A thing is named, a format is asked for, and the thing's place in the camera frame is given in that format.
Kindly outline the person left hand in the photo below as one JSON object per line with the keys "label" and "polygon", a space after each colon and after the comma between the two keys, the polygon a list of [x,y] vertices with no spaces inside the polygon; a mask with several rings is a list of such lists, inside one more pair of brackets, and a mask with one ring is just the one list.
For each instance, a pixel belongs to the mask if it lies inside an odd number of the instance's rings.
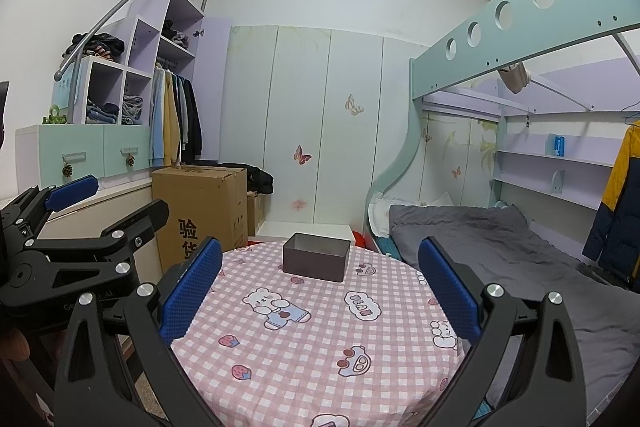
{"label": "person left hand", "polygon": [[30,350],[25,336],[17,329],[1,334],[0,359],[8,369],[13,362],[24,362],[29,358]]}

